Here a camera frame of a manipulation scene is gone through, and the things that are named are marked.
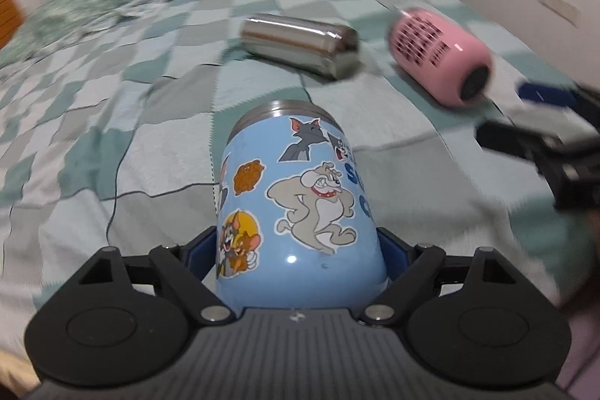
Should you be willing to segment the blue cartoon sticker cup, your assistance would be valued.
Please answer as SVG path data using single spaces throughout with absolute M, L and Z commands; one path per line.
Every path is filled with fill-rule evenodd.
M 386 288 L 353 151 L 327 111 L 291 99 L 257 106 L 220 164 L 217 295 L 236 313 L 356 310 Z

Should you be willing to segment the pink printed cup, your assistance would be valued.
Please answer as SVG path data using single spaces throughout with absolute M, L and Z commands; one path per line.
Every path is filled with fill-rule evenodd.
M 492 77 L 493 57 L 457 23 L 422 7 L 399 12 L 387 37 L 394 61 L 436 102 L 470 106 Z

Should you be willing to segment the wooden headboard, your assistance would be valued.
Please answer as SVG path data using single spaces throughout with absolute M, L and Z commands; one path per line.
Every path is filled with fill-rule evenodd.
M 0 0 L 0 48 L 4 48 L 23 24 L 23 14 L 15 0 Z

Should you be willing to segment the checkered green bed cover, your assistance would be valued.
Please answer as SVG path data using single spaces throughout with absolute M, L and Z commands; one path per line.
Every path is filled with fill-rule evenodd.
M 387 34 L 412 6 L 491 50 L 494 76 L 474 108 L 436 106 L 397 68 Z M 240 30 L 258 12 L 353 27 L 358 71 L 327 81 L 250 57 Z M 267 188 L 290 175 L 317 188 L 323 162 L 355 192 L 356 217 L 453 254 L 497 248 L 564 303 L 593 266 L 584 218 L 555 211 L 532 165 L 474 139 L 485 118 L 574 129 L 572 116 L 523 102 L 523 81 L 564 76 L 458 0 L 159 0 L 79 42 L 3 59 L 2 349 L 23 354 L 29 319 L 99 248 L 183 244 L 241 199 L 258 201 L 269 246 L 315 257 L 275 230 L 286 210 Z

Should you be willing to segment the silver steel cup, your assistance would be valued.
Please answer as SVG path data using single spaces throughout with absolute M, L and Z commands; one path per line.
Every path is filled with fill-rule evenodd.
M 344 79 L 360 65 L 358 33 L 344 24 L 258 13 L 243 21 L 240 39 L 250 55 L 328 79 Z

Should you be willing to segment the white wall socket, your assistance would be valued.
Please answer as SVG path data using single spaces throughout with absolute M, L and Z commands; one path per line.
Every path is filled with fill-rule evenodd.
M 554 14 L 564 19 L 571 25 L 578 27 L 580 22 L 581 11 L 577 7 L 567 2 L 566 0 L 537 0 L 539 4 Z

